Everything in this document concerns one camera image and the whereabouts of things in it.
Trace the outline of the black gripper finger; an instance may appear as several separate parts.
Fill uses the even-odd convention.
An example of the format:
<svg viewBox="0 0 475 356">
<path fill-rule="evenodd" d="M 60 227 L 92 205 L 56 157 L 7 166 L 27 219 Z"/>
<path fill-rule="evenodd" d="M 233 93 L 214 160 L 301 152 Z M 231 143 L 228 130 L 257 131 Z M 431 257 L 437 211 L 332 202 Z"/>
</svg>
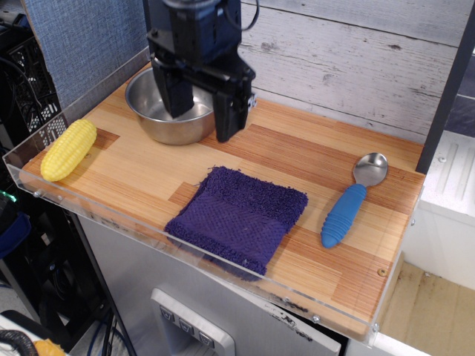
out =
<svg viewBox="0 0 475 356">
<path fill-rule="evenodd" d="M 154 79 L 166 111 L 172 118 L 182 116 L 194 106 L 193 87 L 183 78 L 183 72 L 176 65 L 151 61 Z"/>
<path fill-rule="evenodd" d="M 228 142 L 246 127 L 250 110 L 256 105 L 252 82 L 227 82 L 213 93 L 216 138 Z"/>
</svg>

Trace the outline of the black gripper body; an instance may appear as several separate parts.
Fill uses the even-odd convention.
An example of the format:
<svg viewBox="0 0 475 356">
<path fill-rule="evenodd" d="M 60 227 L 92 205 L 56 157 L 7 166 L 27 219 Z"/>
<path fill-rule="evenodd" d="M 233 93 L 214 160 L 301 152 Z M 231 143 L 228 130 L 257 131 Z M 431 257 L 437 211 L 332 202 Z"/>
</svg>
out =
<svg viewBox="0 0 475 356">
<path fill-rule="evenodd" d="M 210 93 L 227 82 L 255 79 L 239 55 L 243 32 L 240 1 L 157 1 L 151 6 L 151 60 L 176 65 L 183 78 Z"/>
</svg>

